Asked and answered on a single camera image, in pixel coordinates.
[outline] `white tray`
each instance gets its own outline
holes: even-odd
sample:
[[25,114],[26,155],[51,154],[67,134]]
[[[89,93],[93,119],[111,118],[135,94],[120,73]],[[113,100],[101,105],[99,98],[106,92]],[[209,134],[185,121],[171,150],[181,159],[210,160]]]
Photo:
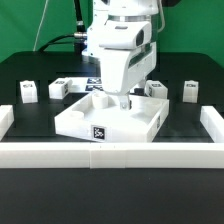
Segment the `white tray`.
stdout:
[[[117,98],[108,96],[108,107],[95,109],[93,94],[89,93],[55,117],[57,134],[97,142],[152,142],[168,115],[168,100],[130,96],[131,110],[122,111]],[[145,107],[154,103],[160,106],[150,116],[146,114],[150,108]]]

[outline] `white border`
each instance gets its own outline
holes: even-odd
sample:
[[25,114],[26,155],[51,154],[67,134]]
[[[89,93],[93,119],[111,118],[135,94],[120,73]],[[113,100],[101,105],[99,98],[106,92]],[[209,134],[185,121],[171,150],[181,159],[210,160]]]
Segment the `white border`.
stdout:
[[224,143],[0,143],[0,168],[224,168]]

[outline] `cable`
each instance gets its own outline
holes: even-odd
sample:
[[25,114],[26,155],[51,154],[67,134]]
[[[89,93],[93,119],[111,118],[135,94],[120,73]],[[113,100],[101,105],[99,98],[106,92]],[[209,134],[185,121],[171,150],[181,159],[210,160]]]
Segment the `cable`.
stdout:
[[79,0],[74,0],[74,7],[76,12],[76,26],[78,32],[85,32],[86,28],[82,19],[82,12]]
[[158,32],[161,32],[165,28],[166,24],[165,24],[165,17],[164,17],[164,13],[163,13],[162,0],[158,0],[158,2],[159,2],[160,18],[161,18],[161,22],[162,22],[162,25],[158,29]]
[[66,35],[61,35],[61,36],[55,37],[54,39],[50,40],[45,45],[43,45],[41,48],[39,48],[38,51],[44,51],[49,45],[60,44],[61,43],[61,42],[57,43],[56,41],[62,40],[62,39],[65,39],[65,38],[71,38],[71,37],[74,38],[74,34],[66,34]]
[[46,1],[45,1],[44,11],[43,11],[42,18],[41,18],[41,21],[40,21],[40,24],[39,24],[39,28],[38,28],[38,31],[37,31],[37,35],[36,35],[36,39],[35,39],[35,43],[34,43],[34,47],[33,47],[33,51],[36,51],[37,42],[38,42],[38,39],[39,39],[39,36],[40,36],[40,30],[41,30],[41,28],[42,28],[43,21],[44,21],[44,19],[45,19],[45,15],[46,15],[46,12],[47,12],[47,7],[48,7],[48,3],[49,3],[49,1],[50,1],[50,0],[46,0]]

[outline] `green wall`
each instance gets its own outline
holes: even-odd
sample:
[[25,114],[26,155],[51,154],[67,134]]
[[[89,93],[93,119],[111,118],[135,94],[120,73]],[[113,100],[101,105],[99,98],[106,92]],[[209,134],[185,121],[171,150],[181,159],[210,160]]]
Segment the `green wall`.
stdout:
[[[34,46],[45,0],[0,0],[0,61]],[[81,0],[84,21],[91,23],[91,0]],[[159,34],[161,52],[208,54],[224,67],[224,1],[182,0],[165,8],[166,28]],[[73,0],[50,0],[38,47],[75,31]],[[72,50],[67,46],[49,50]]]
[[165,8],[166,28],[159,34],[162,52],[198,52],[224,67],[224,1],[182,0]]

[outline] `black table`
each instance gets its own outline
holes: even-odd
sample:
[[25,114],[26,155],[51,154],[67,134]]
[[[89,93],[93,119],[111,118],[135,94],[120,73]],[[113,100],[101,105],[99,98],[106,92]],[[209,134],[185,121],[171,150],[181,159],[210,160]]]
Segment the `black table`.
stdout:
[[[3,141],[81,141],[55,135],[53,117],[84,94],[51,101],[48,84],[98,74],[72,53],[9,57],[0,64],[0,103],[13,104],[16,119]],[[211,142],[199,122],[200,107],[223,113],[224,70],[206,55],[164,53],[151,78],[169,88],[170,99],[155,141]],[[37,83],[38,104],[21,102],[18,83],[27,79]],[[200,82],[198,104],[182,103],[183,82],[191,79]],[[223,224],[224,170],[1,169],[0,223]]]

